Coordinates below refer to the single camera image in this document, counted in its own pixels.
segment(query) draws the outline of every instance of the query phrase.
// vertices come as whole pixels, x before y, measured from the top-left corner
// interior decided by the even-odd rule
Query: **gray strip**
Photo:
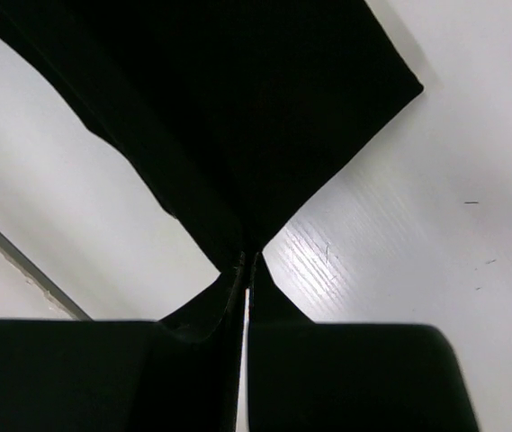
[[[82,310],[65,292],[51,281],[26,255],[24,255],[10,240],[0,232],[0,252],[2,252],[12,264],[15,264],[28,274],[37,285],[47,294],[52,296],[62,309],[77,320],[91,320],[90,316]]]

